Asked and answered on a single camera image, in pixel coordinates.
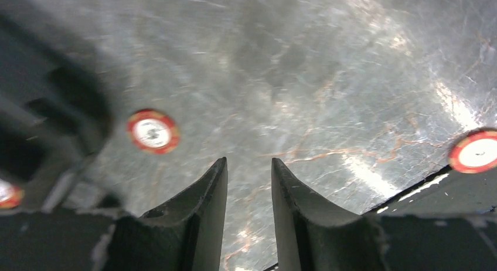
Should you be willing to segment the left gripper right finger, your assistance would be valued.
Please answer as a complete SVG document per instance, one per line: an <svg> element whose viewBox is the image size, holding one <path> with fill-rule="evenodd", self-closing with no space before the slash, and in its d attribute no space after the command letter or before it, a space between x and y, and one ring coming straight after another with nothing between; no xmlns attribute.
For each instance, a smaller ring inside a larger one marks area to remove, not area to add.
<svg viewBox="0 0 497 271"><path fill-rule="evenodd" d="M496 269L496 211L357 215L278 158L271 187L280 270Z"/></svg>

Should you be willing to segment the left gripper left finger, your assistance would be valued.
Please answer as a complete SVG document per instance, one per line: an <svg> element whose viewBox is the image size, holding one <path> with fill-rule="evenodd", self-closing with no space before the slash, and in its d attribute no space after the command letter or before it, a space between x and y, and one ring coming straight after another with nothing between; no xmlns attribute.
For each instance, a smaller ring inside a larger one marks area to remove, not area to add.
<svg viewBox="0 0 497 271"><path fill-rule="evenodd" d="M2 270L218 270L227 159L140 217L120 208L1 216Z"/></svg>

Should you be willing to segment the red white poker chip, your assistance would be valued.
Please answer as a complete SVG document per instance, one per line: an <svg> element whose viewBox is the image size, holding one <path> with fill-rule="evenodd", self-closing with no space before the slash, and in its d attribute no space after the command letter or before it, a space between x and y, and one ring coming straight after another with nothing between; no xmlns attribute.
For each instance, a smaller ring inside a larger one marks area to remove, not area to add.
<svg viewBox="0 0 497 271"><path fill-rule="evenodd" d="M10 182L1 180L1 209L13 209L19 206L24 197L24 190Z"/></svg>
<svg viewBox="0 0 497 271"><path fill-rule="evenodd" d="M136 147L156 155L173 151L181 141L175 121L154 109L141 109L132 114L127 119L126 131Z"/></svg>
<svg viewBox="0 0 497 271"><path fill-rule="evenodd" d="M449 166L464 174L478 174L496 167L496 130L478 130L457 142L448 156Z"/></svg>

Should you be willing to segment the black poker carrying case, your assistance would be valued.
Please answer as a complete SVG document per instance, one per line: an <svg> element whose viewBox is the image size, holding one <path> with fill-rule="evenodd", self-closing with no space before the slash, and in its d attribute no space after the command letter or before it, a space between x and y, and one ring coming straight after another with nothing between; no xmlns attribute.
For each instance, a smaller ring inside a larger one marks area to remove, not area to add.
<svg viewBox="0 0 497 271"><path fill-rule="evenodd" d="M113 128L98 81L1 15L1 180L24 190L19 206L63 202Z"/></svg>

